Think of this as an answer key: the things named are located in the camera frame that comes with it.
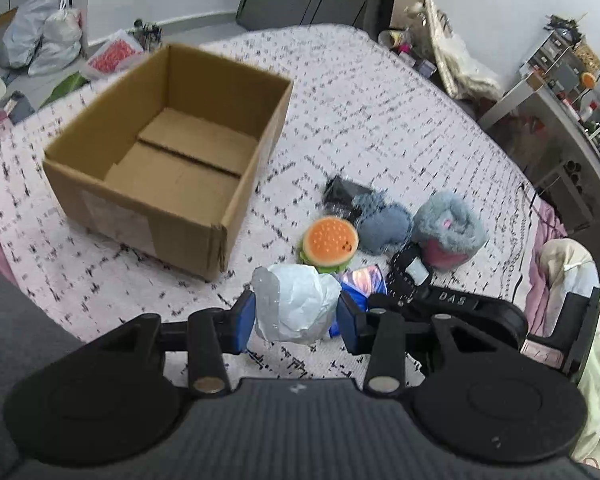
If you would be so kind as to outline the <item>blue tissue pack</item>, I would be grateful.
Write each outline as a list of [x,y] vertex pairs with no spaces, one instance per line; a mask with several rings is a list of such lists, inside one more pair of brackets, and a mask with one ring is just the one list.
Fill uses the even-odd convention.
[[362,311],[368,310],[368,298],[373,294],[386,294],[388,287],[377,264],[337,274],[342,292],[345,292]]

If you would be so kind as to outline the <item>white plastic bag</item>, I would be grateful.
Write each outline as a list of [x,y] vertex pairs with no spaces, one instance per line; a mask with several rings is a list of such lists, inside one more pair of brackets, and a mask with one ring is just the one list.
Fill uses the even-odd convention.
[[81,52],[81,13],[62,8],[44,23],[40,45],[28,68],[31,77],[56,73],[71,64]]
[[279,263],[253,271],[256,331],[268,342],[314,344],[335,321],[340,283],[314,266]]

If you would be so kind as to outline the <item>plush hamburger toy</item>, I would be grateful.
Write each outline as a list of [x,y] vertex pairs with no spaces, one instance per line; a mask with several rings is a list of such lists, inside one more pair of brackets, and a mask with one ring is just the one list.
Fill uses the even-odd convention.
[[299,259],[320,273],[347,269],[358,250],[358,232],[352,223],[335,216],[313,222],[303,234]]

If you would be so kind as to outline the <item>blue denim plush toy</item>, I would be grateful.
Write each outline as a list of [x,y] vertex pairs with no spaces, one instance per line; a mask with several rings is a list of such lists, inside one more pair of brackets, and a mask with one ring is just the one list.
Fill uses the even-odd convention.
[[400,203],[388,202],[385,193],[357,195],[352,206],[358,212],[353,225],[362,252],[378,256],[394,252],[411,240],[413,216]]

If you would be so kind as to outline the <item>grey pink fuzzy slipper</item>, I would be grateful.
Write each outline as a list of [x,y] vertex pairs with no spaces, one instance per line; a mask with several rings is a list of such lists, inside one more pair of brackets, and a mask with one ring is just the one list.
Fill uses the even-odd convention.
[[468,262],[488,239],[478,216],[450,191],[435,192],[414,215],[412,241],[428,266],[439,271]]

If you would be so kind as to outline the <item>black packaged cloth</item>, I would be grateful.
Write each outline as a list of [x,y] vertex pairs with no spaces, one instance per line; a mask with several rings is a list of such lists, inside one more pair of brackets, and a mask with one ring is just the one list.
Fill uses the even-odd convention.
[[336,211],[351,211],[354,208],[353,200],[356,196],[372,193],[371,188],[366,188],[362,184],[336,174],[327,181],[322,195],[322,202],[327,208]]

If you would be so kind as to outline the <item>cream pillow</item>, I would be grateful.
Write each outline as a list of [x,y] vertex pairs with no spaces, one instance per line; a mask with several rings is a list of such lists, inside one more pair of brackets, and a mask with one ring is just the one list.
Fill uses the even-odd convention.
[[[548,305],[541,326],[541,334],[548,336],[555,328],[568,292],[588,297],[593,289],[600,290],[600,277],[588,250],[570,238],[556,238],[542,246],[539,270],[548,284]],[[600,469],[600,320],[579,389],[588,404],[588,421],[573,458]]]

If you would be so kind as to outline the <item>brown cardboard box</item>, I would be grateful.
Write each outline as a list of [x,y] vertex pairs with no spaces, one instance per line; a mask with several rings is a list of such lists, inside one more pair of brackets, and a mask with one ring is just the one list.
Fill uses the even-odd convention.
[[46,148],[65,214],[171,266],[224,272],[292,83],[170,44],[103,91]]

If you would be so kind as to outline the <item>white desk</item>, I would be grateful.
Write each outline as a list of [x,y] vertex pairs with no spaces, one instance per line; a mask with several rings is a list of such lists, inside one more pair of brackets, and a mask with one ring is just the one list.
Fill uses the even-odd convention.
[[597,182],[600,184],[600,152],[597,151],[596,146],[584,130],[568,113],[567,107],[544,86],[542,78],[533,70],[521,74],[520,81],[480,117],[478,125],[484,131],[490,129],[532,96],[537,96],[552,115],[554,121],[562,125],[571,141],[577,145],[581,155],[593,170]]

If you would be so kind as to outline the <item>white patterned bed cover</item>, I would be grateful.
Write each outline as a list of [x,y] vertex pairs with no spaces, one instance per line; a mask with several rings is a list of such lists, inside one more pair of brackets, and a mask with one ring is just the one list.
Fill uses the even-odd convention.
[[488,242],[438,284],[523,307],[541,202],[517,165],[430,81],[364,32],[337,25],[247,32],[208,50],[294,80],[286,122],[214,282],[178,272],[71,223],[42,169],[58,128],[104,85],[70,94],[0,135],[0,242],[22,292],[92,340],[144,312],[181,321],[227,307],[258,266],[291,262],[334,174],[416,210],[440,190],[480,217]]

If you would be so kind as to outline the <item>beige tote bag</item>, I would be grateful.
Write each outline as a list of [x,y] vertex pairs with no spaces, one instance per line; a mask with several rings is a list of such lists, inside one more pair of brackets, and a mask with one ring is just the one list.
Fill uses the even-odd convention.
[[434,0],[424,0],[424,10],[431,51],[446,93],[456,100],[501,99],[500,77],[470,55],[465,41]]

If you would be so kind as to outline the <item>green leaf mat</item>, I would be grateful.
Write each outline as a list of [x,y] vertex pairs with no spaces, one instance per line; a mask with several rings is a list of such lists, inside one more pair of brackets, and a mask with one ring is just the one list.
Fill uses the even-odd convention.
[[55,88],[48,98],[41,104],[41,108],[52,104],[53,102],[68,96],[68,94],[81,89],[88,84],[88,80],[79,72],[75,72],[63,79]]

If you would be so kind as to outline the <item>red patterned plastic bag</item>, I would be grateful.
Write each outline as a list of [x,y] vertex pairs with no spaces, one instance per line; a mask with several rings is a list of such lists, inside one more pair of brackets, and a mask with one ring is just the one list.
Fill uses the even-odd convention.
[[144,54],[140,43],[125,30],[118,30],[91,55],[81,68],[81,75],[87,80],[109,77],[117,70],[128,67]]

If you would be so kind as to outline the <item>grey plastic bag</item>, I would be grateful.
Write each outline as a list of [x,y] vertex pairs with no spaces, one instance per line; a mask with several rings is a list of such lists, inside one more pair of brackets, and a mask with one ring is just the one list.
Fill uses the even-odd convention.
[[65,0],[26,0],[17,10],[0,42],[0,66],[6,70],[27,67],[43,35],[46,20]]

